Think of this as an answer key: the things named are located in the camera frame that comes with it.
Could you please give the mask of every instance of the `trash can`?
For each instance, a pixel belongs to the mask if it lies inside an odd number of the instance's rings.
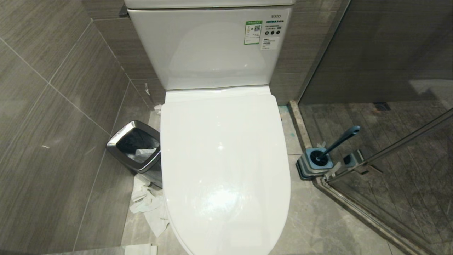
[[[106,149],[127,168],[162,188],[159,131],[133,120],[110,139]]]

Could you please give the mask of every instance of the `white toilet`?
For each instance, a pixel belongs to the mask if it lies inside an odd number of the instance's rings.
[[[190,255],[268,255],[290,177],[269,83],[294,0],[125,0],[166,89],[170,225]]]

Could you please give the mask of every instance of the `glass panel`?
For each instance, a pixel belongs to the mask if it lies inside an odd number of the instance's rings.
[[[116,147],[135,162],[145,162],[159,147],[159,142],[147,132],[133,128],[117,144]]]
[[[299,102],[312,144],[359,125],[330,156],[359,149],[366,159],[451,109],[452,8],[351,0]],[[425,249],[453,254],[452,141],[449,123],[332,186]]]

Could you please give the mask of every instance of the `toilet lid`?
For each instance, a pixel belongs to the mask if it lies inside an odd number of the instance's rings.
[[[268,255],[290,200],[272,95],[166,103],[163,186],[170,224],[194,255]]]

